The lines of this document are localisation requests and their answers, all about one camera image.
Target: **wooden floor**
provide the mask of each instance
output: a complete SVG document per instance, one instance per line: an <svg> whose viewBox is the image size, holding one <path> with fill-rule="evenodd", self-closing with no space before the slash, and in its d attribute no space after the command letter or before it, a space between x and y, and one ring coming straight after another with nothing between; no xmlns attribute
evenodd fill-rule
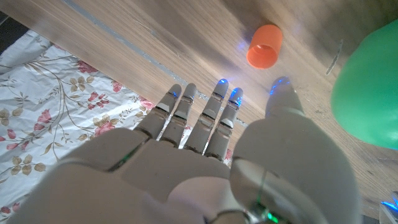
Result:
<svg viewBox="0 0 398 224"><path fill-rule="evenodd" d="M246 124L264 117L272 81L288 76L306 115L348 156L363 213L377 218L379 202L398 190L398 151L350 136L330 111L342 65L368 34L398 18L398 0L3 0L0 10L153 102L174 83L194 82L208 96L226 78L229 93L244 90L238 118ZM246 51L270 23L284 34L279 60L256 70ZM189 124L205 103L195 99ZM236 125L231 147L243 130Z"/></svg>

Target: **green balloon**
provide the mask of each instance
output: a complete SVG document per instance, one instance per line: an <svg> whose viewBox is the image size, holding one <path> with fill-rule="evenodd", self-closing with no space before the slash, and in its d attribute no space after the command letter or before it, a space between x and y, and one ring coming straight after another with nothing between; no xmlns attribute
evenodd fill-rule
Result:
<svg viewBox="0 0 398 224"><path fill-rule="evenodd" d="M331 110L358 139L398 150L398 20L369 34L345 63Z"/></svg>

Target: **orange cup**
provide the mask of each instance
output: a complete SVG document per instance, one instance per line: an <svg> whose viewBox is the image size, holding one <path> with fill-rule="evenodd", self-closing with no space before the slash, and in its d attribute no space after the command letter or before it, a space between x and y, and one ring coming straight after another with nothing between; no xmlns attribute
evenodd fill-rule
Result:
<svg viewBox="0 0 398 224"><path fill-rule="evenodd" d="M246 59L254 68L270 68L278 60L282 31L275 25L264 25L254 33Z"/></svg>

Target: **robotic hand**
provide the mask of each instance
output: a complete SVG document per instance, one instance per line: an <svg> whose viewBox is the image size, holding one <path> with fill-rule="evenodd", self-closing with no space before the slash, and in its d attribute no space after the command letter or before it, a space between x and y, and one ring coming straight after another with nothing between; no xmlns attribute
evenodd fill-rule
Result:
<svg viewBox="0 0 398 224"><path fill-rule="evenodd" d="M183 149L196 87L174 85L134 129L114 129L63 158L9 223L360 223L349 162L304 116L289 79L277 79L266 118L222 162L243 91L217 84Z"/></svg>

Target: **floral fabric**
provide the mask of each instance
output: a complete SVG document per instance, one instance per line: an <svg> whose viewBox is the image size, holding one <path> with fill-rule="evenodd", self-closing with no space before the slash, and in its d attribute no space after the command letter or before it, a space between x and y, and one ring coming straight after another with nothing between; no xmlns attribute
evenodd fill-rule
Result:
<svg viewBox="0 0 398 224"><path fill-rule="evenodd" d="M0 222L61 157L155 106L31 30L0 56L0 90Z"/></svg>

